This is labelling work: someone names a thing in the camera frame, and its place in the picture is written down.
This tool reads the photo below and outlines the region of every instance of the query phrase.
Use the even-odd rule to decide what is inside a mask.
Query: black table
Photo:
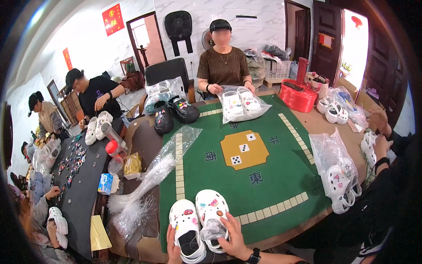
[[[114,120],[111,126],[120,134],[124,127],[122,118]],[[52,201],[52,204],[60,208],[63,216],[68,221],[68,247],[71,247],[88,260],[92,260],[90,240],[91,216],[100,214],[93,209],[96,201],[99,199],[103,201],[106,200],[97,190],[101,174],[107,173],[107,166],[111,160],[111,157],[106,153],[106,145],[109,142],[109,139],[104,138],[101,141],[97,140],[93,145],[87,146],[85,144],[85,132],[82,133],[82,137],[79,141],[74,141],[72,143],[72,140],[75,138],[76,137],[71,137],[61,143],[62,149],[59,157],[51,169],[51,172],[55,175],[54,185],[59,186],[60,189],[62,189],[67,182],[66,176],[70,175],[73,160],[68,162],[65,161],[65,163],[69,163],[69,170],[65,168],[61,175],[58,174],[58,165],[60,161],[66,159],[66,157],[74,158],[75,152],[73,152],[72,156],[70,153],[72,152],[72,147],[74,147],[76,143],[81,144],[81,146],[84,147],[84,150],[85,148],[87,149],[85,153],[85,163],[80,167],[79,173],[73,177],[71,187],[65,188],[61,200],[58,201],[58,198],[55,198]]]

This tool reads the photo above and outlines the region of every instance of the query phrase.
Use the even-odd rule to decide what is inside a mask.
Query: brown shirt
[[[232,47],[228,54],[220,54],[213,48],[201,54],[196,77],[207,79],[209,84],[242,86],[243,77],[248,75],[250,73],[245,54]]]

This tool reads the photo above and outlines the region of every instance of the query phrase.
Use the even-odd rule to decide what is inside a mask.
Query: black clog
[[[178,95],[169,100],[175,117],[182,123],[191,124],[198,120],[199,110]]]
[[[154,104],[155,120],[154,129],[159,135],[169,133],[173,129],[173,119],[165,101],[158,101]]]

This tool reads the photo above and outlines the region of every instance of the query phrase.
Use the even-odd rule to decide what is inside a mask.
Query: white plastic crate
[[[289,77],[290,63],[291,61],[286,60],[281,63],[275,61],[266,61],[267,63],[267,74],[265,75],[266,80],[272,79],[285,79]]]

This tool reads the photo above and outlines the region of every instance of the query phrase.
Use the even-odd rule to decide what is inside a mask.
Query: black t-shirt
[[[119,84],[115,81],[107,79],[103,76],[97,76],[89,80],[88,88],[85,92],[79,93],[79,104],[81,105],[84,115],[89,117],[98,116],[102,111],[109,112],[113,118],[122,115],[119,103],[115,98],[109,100],[99,111],[94,110],[95,102],[98,98],[116,88]]]

